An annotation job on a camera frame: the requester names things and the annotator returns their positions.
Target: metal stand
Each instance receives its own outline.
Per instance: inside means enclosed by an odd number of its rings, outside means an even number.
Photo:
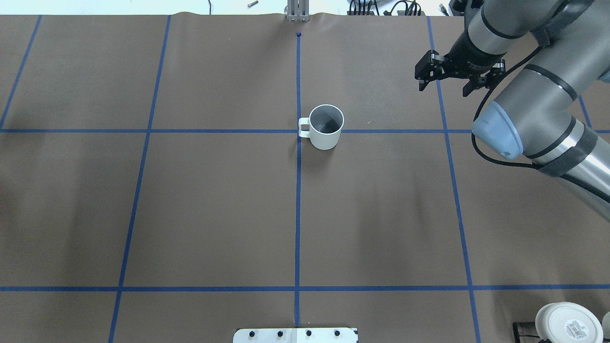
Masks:
[[[357,328],[239,329],[233,343],[358,343]]]
[[[288,21],[309,21],[309,0],[288,0],[286,18]]]
[[[540,339],[534,322],[513,322],[512,335],[515,343],[550,343],[549,340]]]

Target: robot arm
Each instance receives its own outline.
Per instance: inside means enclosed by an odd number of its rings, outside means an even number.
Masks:
[[[476,119],[473,134],[506,159],[525,155],[610,221],[608,198],[590,191],[610,195],[610,145],[566,111],[597,79],[610,82],[608,18],[610,0],[488,0],[447,55],[424,55],[415,78],[420,90],[468,78],[464,96],[493,88],[504,77],[502,56],[536,31],[544,48]]]

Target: metal bracket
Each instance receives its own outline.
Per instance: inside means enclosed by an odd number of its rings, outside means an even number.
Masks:
[[[288,0],[286,18],[288,21],[309,21],[309,0]]]
[[[495,88],[504,79],[505,74],[506,64],[503,59],[493,65],[486,75],[466,74],[457,70],[450,59],[439,55],[435,50],[428,50],[415,65],[415,79],[419,82],[420,91],[435,80],[468,79],[468,83],[462,88],[462,96],[464,97],[469,96],[476,89]]]
[[[239,329],[233,343],[358,343],[357,328]]]

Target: mug handle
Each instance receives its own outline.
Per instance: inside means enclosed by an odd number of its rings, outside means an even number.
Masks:
[[[309,131],[303,131],[303,125],[309,125],[309,118],[299,119],[299,137],[309,138]]]

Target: white mug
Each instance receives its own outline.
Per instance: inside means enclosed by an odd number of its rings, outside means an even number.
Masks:
[[[601,329],[604,331],[604,338],[610,338],[610,312],[601,320]]]
[[[309,138],[311,144],[320,150],[332,149],[339,141],[345,117],[336,106],[324,104],[311,110],[309,118],[299,119],[299,137]],[[309,125],[309,131],[303,131]]]

